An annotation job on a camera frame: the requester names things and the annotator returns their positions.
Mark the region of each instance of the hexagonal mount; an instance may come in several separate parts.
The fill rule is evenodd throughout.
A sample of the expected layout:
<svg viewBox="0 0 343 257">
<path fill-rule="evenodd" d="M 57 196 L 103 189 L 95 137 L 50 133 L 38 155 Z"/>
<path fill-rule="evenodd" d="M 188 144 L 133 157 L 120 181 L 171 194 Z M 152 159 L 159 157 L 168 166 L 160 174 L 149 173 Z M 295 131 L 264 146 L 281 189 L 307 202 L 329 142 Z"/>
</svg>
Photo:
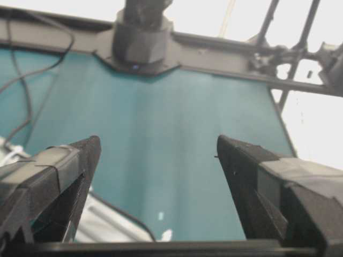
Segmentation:
<svg viewBox="0 0 343 257">
<path fill-rule="evenodd" d="M 149 64 L 162 60 L 167 51 L 168 35 L 172 23 L 163 17 L 157 29 L 142 29 L 124 21 L 124 10 L 116 21 L 113 52 L 125 62 Z"/>
<path fill-rule="evenodd" d="M 171 36 L 173 23 L 162 17 L 160 26 L 142 27 L 117 15 L 113 29 L 98 34 L 94 54 L 116 71 L 157 75 L 178 67 L 180 45 Z"/>
</svg>

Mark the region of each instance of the metal bar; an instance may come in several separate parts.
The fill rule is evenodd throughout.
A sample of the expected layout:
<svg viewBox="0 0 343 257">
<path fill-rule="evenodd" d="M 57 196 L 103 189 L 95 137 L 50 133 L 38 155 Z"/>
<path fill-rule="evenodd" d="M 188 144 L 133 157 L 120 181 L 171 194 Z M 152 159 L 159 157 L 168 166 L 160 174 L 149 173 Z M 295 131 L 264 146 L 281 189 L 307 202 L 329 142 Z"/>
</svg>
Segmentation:
<svg viewBox="0 0 343 257">
<path fill-rule="evenodd" d="M 275 101 L 275 99 L 274 99 L 274 96 L 273 96 L 273 94 L 272 94 L 271 89 L 269 90 L 269 97 L 271 98 L 271 101 L 272 101 L 273 106 L 274 106 L 274 108 L 275 108 L 275 112 L 276 112 L 276 114 L 277 114 L 277 116 L 278 116 L 278 119 L 279 119 L 279 121 L 280 121 L 280 123 L 281 123 L 282 130 L 283 130 L 284 133 L 285 133 L 286 139 L 287 139 L 288 144 L 289 144 L 289 146 L 290 146 L 290 150 L 292 151 L 292 157 L 298 158 L 297 151 L 296 151 L 295 146 L 294 146 L 294 144 L 293 144 L 293 142 L 292 142 L 292 139 L 290 138 L 290 135 L 289 135 L 289 132 L 288 132 L 288 130 L 287 130 L 287 128 L 286 128 L 286 124 L 285 124 L 285 122 L 284 122 L 284 119 L 283 119 L 282 116 L 281 116 L 281 111 L 280 111 L 280 109 L 279 109 L 278 104 L 276 103 L 276 101 Z"/>
<path fill-rule="evenodd" d="M 316 256 L 314 248 L 276 246 L 275 240 L 120 244 L 25 244 L 12 246 L 11 256 Z"/>
<path fill-rule="evenodd" d="M 304 25 L 304 29 L 301 33 L 300 40 L 299 40 L 298 44 L 295 45 L 294 48 L 296 48 L 296 49 L 307 48 L 307 38 L 309 37 L 311 27 L 313 25 L 313 21 L 315 19 L 315 16 L 316 16 L 316 13 L 318 10 L 319 3 L 320 3 L 320 0 L 313 0 L 312 1 L 311 8 L 310 8 L 309 14 L 307 16 L 307 19 L 306 19 L 306 22 Z M 299 66 L 299 61 L 303 57 L 303 53 L 304 52 L 301 52 L 299 54 L 299 56 L 297 57 L 297 59 L 292 63 L 290 70 L 289 70 L 288 79 L 294 79 L 296 70 Z M 289 95 L 288 90 L 283 91 L 281 94 L 281 98 L 280 98 L 280 102 L 279 102 L 279 109 L 281 112 L 283 111 L 283 109 L 285 107 L 288 95 Z"/>
<path fill-rule="evenodd" d="M 274 13 L 275 13 L 275 10 L 276 10 L 278 4 L 279 4 L 279 0 L 272 0 L 272 2 L 270 3 L 269 9 L 268 9 L 266 17 L 263 21 L 261 30 L 258 33 L 258 38 L 256 41 L 256 45 L 258 47 L 260 47 L 263 44 L 263 41 L 264 41 L 266 34 L 267 34 L 267 31 L 269 29 L 269 25 L 274 18 Z"/>
<path fill-rule="evenodd" d="M 318 10 L 319 3 L 320 3 L 320 0 L 313 0 L 312 1 L 311 8 L 310 8 L 309 14 L 307 16 L 307 19 L 306 19 L 306 22 L 304 25 L 304 29 L 301 33 L 299 43 L 297 44 L 297 46 L 299 48 L 303 48 L 307 44 L 307 38 L 309 37 L 311 27 L 313 25 L 313 21 L 315 19 L 315 16 L 316 16 L 316 13 Z"/>
<path fill-rule="evenodd" d="M 296 61 L 295 63 L 291 65 L 290 70 L 288 72 L 287 79 L 294 79 L 295 72 L 298 69 L 298 66 L 299 66 L 299 61 Z M 281 94 L 280 101 L 279 101 L 279 110 L 281 113 L 284 110 L 288 95 L 289 95 L 289 90 L 284 90 Z"/>
</svg>

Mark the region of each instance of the teal fabric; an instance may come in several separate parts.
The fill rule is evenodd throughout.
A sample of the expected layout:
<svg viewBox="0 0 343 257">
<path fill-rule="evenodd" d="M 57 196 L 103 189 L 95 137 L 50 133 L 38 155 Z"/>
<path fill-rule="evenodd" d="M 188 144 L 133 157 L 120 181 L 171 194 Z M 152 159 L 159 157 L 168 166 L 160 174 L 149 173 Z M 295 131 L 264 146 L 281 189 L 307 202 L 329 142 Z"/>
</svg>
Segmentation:
<svg viewBox="0 0 343 257">
<path fill-rule="evenodd" d="M 37 65 L 51 59 L 22 53 L 20 62 L 25 58 Z M 6 79 L 12 74 L 8 67 Z M 51 86 L 45 79 L 30 81 L 34 94 L 42 96 Z M 18 90 L 12 88 L 0 100 L 9 107 L 17 104 L 7 97 Z M 0 107 L 5 120 L 18 119 L 24 109 L 22 105 L 9 115 L 2 102 Z M 140 78 L 72 53 L 61 67 L 27 151 L 34 154 L 93 134 L 102 143 L 95 191 L 145 222 L 157 238 L 172 229 L 173 240 L 244 239 L 214 157 L 220 134 L 292 154 L 265 84 L 185 70 Z"/>
</svg>

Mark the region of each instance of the black cable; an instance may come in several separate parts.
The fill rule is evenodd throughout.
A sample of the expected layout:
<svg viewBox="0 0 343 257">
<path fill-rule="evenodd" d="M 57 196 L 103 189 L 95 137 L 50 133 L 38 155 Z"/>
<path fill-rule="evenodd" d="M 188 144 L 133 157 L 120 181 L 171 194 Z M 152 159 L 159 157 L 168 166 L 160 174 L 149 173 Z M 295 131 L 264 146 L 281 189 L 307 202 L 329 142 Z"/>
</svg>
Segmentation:
<svg viewBox="0 0 343 257">
<path fill-rule="evenodd" d="M 49 67 L 45 67 L 45 68 L 42 68 L 42 69 L 38 69 L 36 71 L 31 71 L 31 72 L 27 72 L 25 74 L 19 74 L 18 77 L 14 78 L 14 79 L 11 79 L 10 81 L 8 81 L 7 83 L 5 83 L 1 88 L 0 88 L 0 94 L 2 92 L 4 92 L 8 87 L 10 87 L 13 83 L 17 82 L 17 81 L 23 81 L 23 79 L 25 77 L 28 77 L 28 76 L 31 76 L 31 75 L 35 75 L 35 74 L 39 74 L 39 73 L 42 73 L 42 72 L 45 72 L 45 71 L 48 71 L 48 70 L 51 70 L 53 69 L 54 67 L 58 66 L 62 61 L 64 61 L 64 58 L 66 56 L 66 54 L 70 51 L 70 49 L 72 48 L 72 46 L 74 45 L 74 42 L 75 42 L 75 36 L 74 34 L 67 28 L 65 27 L 64 25 L 54 21 L 54 20 L 51 20 L 49 18 L 46 18 L 44 16 L 41 16 L 41 15 L 38 15 L 36 13 L 33 13 L 33 12 L 30 12 L 30 11 L 24 11 L 25 13 L 27 13 L 28 15 L 30 15 L 31 17 L 43 22 L 43 23 L 46 23 L 48 25 L 51 25 L 53 27 L 56 27 L 56 28 L 59 28 L 60 30 L 62 30 L 63 32 L 65 32 L 66 34 L 68 34 L 70 36 L 70 43 L 68 45 L 68 47 L 62 52 L 62 55 L 60 57 L 60 59 L 52 64 L 51 66 Z M 9 32 L 9 40 L 10 40 L 10 44 L 12 44 L 12 37 L 11 37 L 11 30 L 10 30 L 10 22 L 8 21 L 8 32 Z M 23 129 L 27 124 L 28 124 L 28 119 L 26 119 L 26 121 L 24 123 L 22 123 L 20 126 L 18 126 L 17 128 L 15 128 L 11 133 L 10 135 L 5 139 L 5 142 L 4 142 L 4 147 L 8 149 L 7 147 L 7 143 L 14 137 L 14 135 L 16 133 L 18 133 L 21 129 Z"/>
<path fill-rule="evenodd" d="M 132 220 L 133 222 L 135 222 L 136 224 L 138 224 L 140 227 L 142 227 L 151 237 L 151 239 L 156 242 L 156 238 L 154 236 L 154 234 L 152 233 L 152 231 L 147 227 L 147 225 L 145 225 L 142 221 L 140 221 L 139 219 L 137 219 L 136 217 L 132 216 L 131 214 L 128 214 L 127 212 L 119 209 L 118 207 L 112 205 L 111 203 L 105 201 L 103 198 L 101 198 L 100 196 L 98 196 L 97 194 L 95 194 L 94 192 L 89 192 L 89 194 L 94 197 L 95 199 L 97 199 L 98 201 L 100 201 L 101 203 L 103 203 L 104 205 L 106 205 L 107 207 L 115 210 L 116 212 L 120 213 L 121 215 L 123 215 L 124 217 L 128 218 L 129 220 Z"/>
<path fill-rule="evenodd" d="M 10 14 L 8 15 L 8 18 L 6 20 L 6 29 L 7 29 L 7 35 L 8 35 L 8 42 L 9 42 L 9 46 L 10 46 L 10 50 L 11 50 L 11 59 L 12 59 L 12 63 L 14 65 L 14 67 L 16 68 L 17 74 L 21 77 L 23 75 L 23 73 L 21 72 L 15 53 L 14 53 L 14 47 L 13 47 L 13 42 L 12 42 L 12 32 L 11 32 L 11 27 L 10 27 L 10 22 L 11 22 L 11 18 L 12 18 L 12 10 L 10 11 Z M 18 133 L 20 130 L 22 130 L 25 126 L 27 126 L 31 120 L 32 120 L 32 99 L 31 99 L 31 95 L 30 92 L 28 90 L 28 85 L 26 83 L 25 78 L 21 78 L 20 79 L 21 84 L 24 88 L 25 91 L 25 95 L 26 95 L 26 104 L 27 104 L 27 117 L 26 120 L 20 124 L 18 127 L 16 127 L 14 130 L 12 130 L 12 132 L 10 133 L 10 135 L 7 137 L 7 139 L 5 140 L 5 145 L 6 143 L 12 139 L 14 137 L 14 135 L 16 133 Z M 28 137 L 25 140 L 24 145 L 27 144 L 28 141 Z"/>
</svg>

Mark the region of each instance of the teal table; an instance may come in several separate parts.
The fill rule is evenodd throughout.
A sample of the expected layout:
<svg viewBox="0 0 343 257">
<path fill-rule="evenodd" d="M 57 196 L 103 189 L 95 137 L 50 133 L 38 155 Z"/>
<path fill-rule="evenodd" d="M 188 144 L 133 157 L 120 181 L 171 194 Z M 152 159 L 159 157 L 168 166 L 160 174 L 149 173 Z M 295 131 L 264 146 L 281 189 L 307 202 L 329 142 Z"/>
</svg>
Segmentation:
<svg viewBox="0 0 343 257">
<path fill-rule="evenodd" d="M 18 53 L 24 71 L 55 59 Z M 7 50 L 0 51 L 0 63 L 4 83 L 15 76 Z M 173 240 L 244 239 L 214 157 L 218 135 L 292 154 L 262 83 L 185 70 L 140 78 L 116 73 L 93 56 L 78 53 L 28 83 L 36 122 L 13 142 L 23 143 L 29 136 L 26 150 L 34 154 L 98 135 L 102 155 L 95 191 L 144 221 L 158 238 L 172 229 Z M 0 135 L 8 135 L 25 114 L 24 91 L 17 84 L 0 95 Z"/>
</svg>

